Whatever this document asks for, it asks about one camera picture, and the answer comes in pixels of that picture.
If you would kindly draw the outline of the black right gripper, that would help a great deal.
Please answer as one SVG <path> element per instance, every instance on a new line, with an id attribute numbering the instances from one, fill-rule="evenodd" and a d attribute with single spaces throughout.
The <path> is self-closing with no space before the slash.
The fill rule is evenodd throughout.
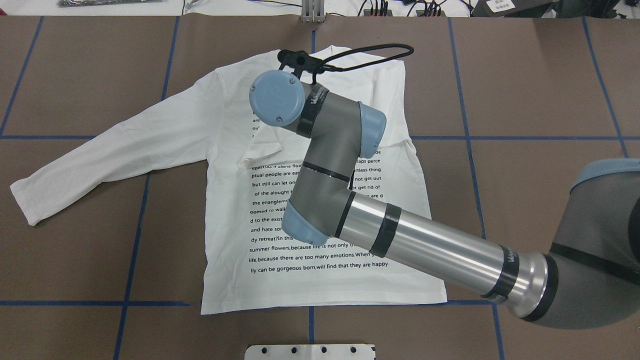
<path id="1" fill-rule="evenodd" d="M 284 71 L 285 68 L 292 69 L 292 74 L 300 80 L 302 73 L 307 72 L 311 75 L 324 73 L 324 64 L 322 59 L 311 57 L 306 51 L 292 51 L 282 49 L 278 52 L 279 70 Z"/>

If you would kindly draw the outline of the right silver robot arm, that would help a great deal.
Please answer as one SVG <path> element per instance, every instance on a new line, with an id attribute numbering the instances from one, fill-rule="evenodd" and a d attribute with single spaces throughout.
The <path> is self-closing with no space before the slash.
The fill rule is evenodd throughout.
<path id="1" fill-rule="evenodd" d="M 386 116 L 329 92 L 316 76 L 342 72 L 327 59 L 281 50 L 279 69 L 259 75 L 249 103 L 266 125 L 310 139 L 282 217 L 286 234 L 313 246 L 341 239 L 455 283 L 517 318 L 587 330 L 639 310 L 639 160 L 591 162 L 580 172 L 548 253 L 519 254 L 475 235 L 359 194 L 348 185 L 359 158 L 371 158 Z"/>

